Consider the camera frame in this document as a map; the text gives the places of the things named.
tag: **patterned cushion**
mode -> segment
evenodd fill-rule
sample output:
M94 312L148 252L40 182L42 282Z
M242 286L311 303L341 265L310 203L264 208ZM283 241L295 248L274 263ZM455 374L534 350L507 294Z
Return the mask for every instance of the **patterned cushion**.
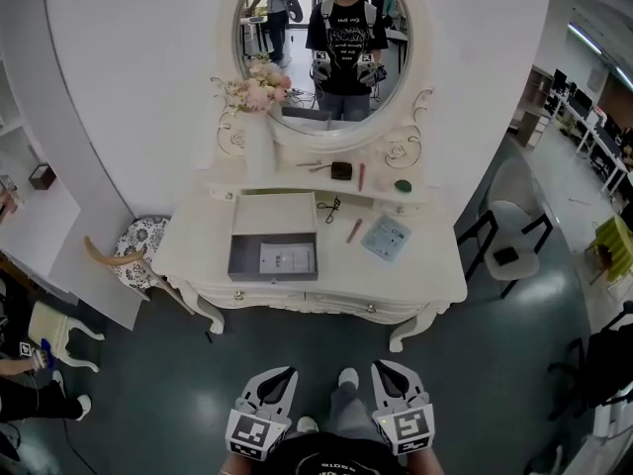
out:
M169 219L164 217L146 217L136 220L117 242L115 256L121 257L135 251L142 251L145 262L151 265L168 224ZM156 280L149 276L138 262L120 265L115 267L114 271L129 287L148 289L157 284Z

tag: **gray pants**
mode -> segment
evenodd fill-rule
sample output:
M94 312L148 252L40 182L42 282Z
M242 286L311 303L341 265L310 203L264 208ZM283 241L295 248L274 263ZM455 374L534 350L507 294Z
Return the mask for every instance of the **gray pants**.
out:
M333 120L362 122L369 118L369 94L334 95L323 92L318 97L318 107L329 113Z
M325 431L344 438L371 439L384 443L365 405L358 399L356 387L350 382L345 382L332 393L329 423ZM294 433L289 438L300 435Z

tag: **vase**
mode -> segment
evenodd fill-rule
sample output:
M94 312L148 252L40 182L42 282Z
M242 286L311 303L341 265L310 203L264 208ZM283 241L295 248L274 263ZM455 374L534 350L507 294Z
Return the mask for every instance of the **vase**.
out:
M241 113L239 119L246 146L246 177L249 182L267 179L276 171L275 142L267 114Z

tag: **mirror frame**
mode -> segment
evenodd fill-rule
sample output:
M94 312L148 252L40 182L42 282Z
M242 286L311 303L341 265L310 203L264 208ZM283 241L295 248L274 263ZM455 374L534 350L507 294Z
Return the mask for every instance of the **mirror frame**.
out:
M408 48L407 64L401 73L397 89L378 111L367 120L348 129L337 131L306 132L305 128L293 128L269 115L275 141L281 145L303 151L335 153L368 144L385 135L393 127L407 122L416 125L414 113L419 95L427 88L431 69L432 34L430 19L424 0L402 0L407 10ZM217 20L216 45L218 62L213 75L227 81L243 78L240 68L239 45L236 31L239 26L242 0L223 0L221 9L234 9L232 19L226 15Z

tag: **open box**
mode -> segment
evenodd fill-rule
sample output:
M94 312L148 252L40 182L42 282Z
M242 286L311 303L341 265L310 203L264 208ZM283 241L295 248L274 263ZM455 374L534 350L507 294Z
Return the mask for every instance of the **open box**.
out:
M233 281L317 280L315 194L239 196L228 277Z

